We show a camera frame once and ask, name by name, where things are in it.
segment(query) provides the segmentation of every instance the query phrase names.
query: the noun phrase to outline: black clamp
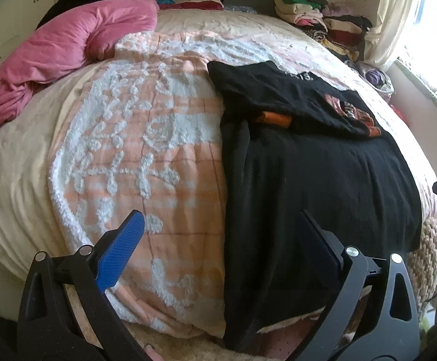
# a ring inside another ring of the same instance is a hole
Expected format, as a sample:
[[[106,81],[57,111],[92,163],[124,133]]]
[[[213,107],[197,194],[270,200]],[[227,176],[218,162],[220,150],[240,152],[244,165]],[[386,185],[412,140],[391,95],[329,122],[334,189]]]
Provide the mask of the black clamp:
[[[26,361],[151,361],[104,294],[114,286],[144,232],[133,211],[117,230],[92,247],[51,258],[39,252],[26,280],[18,320],[17,348]],[[102,349],[88,343],[70,306],[65,284],[75,286]]]
[[[338,290],[319,320],[287,361],[412,361],[420,352],[419,320],[405,263],[368,258],[355,247],[344,248],[307,212],[300,212],[297,230],[307,258],[322,283]],[[364,287],[372,286],[367,306],[352,341],[338,343]]]

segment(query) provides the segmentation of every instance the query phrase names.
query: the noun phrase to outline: red fabric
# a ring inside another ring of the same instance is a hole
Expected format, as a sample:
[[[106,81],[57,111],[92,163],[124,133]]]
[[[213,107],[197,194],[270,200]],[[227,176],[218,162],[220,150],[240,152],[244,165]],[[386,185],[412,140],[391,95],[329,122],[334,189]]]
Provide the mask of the red fabric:
[[[159,4],[160,9],[203,9],[209,11],[223,11],[223,6],[215,1],[202,1],[200,3]]]
[[[154,31],[157,12],[152,0],[105,0],[71,9],[40,27],[0,66],[0,125],[15,119],[46,84],[113,57],[123,36]]]
[[[328,37],[333,41],[346,46],[357,46],[362,40],[362,34],[354,34],[340,30],[328,30]]]
[[[292,326],[260,335],[260,345],[254,354],[267,359],[287,359],[300,345],[316,322],[305,319]]]
[[[391,104],[389,104],[389,106],[391,106],[391,109],[393,109],[394,113],[396,113],[397,116],[403,120],[403,122],[407,125],[407,127],[410,128],[409,124],[405,120],[404,116],[400,113],[400,111]]]

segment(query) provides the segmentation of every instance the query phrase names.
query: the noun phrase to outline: black t-shirt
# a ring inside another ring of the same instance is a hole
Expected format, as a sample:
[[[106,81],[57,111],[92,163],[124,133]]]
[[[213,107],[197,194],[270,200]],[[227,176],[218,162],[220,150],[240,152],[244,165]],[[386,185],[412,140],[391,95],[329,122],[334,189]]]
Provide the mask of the black t-shirt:
[[[355,91],[272,62],[208,70],[225,103],[224,340],[241,351],[261,328],[331,296],[303,259],[300,210],[344,246],[386,258],[419,247],[421,203],[396,142]],[[289,127],[257,123],[263,112],[289,117]]]

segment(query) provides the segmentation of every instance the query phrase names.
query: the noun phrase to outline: stack of folded clothes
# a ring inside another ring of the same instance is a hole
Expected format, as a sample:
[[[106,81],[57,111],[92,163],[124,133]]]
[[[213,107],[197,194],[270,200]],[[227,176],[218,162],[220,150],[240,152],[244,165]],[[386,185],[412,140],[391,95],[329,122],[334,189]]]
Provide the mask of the stack of folded clothes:
[[[280,18],[321,42],[327,35],[320,12],[325,5],[326,0],[275,0],[275,11]]]
[[[320,43],[342,61],[362,61],[364,57],[364,38],[372,27],[369,19],[363,16],[343,15],[324,18],[327,37]]]

